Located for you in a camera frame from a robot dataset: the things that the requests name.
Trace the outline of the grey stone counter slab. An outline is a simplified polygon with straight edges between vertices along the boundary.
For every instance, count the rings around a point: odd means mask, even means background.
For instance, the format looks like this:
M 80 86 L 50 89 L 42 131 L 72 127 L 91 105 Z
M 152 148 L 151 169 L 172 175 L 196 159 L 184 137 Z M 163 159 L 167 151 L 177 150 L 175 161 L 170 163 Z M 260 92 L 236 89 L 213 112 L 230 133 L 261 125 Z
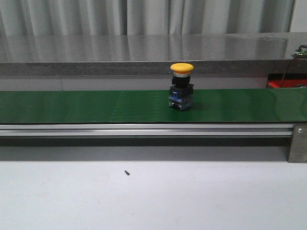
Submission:
M 43 35 L 0 40 L 2 76 L 166 75 L 187 62 L 196 74 L 305 73 L 291 63 L 306 33 Z

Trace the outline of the red bin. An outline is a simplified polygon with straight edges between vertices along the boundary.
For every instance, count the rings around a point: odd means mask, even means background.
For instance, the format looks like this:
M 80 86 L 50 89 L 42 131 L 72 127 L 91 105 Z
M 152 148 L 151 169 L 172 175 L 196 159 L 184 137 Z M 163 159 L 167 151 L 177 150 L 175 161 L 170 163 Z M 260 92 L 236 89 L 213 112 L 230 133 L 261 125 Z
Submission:
M 269 74 L 267 81 L 267 88 L 306 88 L 307 87 L 307 75 L 306 74 L 285 74 L 282 81 L 282 74 Z

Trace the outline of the green conveyor belt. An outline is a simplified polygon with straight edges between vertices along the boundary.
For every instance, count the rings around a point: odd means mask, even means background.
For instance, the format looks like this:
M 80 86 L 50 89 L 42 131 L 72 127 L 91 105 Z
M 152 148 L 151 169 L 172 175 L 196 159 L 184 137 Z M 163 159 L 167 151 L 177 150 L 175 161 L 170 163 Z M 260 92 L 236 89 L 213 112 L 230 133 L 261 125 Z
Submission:
M 168 91 L 0 93 L 2 124 L 305 122 L 305 89 L 196 90 L 193 106 L 169 107 Z

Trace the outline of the small green circuit board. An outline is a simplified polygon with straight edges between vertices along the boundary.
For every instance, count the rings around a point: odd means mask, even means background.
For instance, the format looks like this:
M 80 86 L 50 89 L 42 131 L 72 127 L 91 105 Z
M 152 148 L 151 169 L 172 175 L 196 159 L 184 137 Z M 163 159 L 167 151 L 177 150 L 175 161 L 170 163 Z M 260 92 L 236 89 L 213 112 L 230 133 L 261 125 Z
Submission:
M 293 53 L 293 57 L 307 57 L 307 45 L 300 45 Z

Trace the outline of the grey pleated curtain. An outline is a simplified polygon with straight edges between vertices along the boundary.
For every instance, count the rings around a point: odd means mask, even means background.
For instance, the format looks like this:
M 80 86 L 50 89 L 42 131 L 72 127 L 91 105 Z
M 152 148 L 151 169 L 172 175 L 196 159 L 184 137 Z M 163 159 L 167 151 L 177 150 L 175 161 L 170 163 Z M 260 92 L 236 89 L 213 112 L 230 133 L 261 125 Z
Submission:
M 3 0 L 0 35 L 288 32 L 292 0 Z

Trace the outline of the aluminium conveyor side rail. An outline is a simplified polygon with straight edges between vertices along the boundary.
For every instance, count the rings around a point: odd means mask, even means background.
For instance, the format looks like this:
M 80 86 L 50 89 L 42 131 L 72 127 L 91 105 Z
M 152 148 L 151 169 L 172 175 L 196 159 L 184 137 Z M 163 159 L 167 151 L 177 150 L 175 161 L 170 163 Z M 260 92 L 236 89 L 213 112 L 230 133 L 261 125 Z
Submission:
M 1 125 L 1 137 L 291 136 L 294 124 L 69 124 Z

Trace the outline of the metal conveyor support bracket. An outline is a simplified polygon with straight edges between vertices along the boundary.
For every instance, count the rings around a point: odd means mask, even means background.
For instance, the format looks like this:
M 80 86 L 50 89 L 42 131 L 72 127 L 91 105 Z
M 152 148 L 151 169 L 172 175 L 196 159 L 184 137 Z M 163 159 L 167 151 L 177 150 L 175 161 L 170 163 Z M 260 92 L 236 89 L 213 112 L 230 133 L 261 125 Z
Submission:
M 307 125 L 295 125 L 288 157 L 289 163 L 307 162 Z

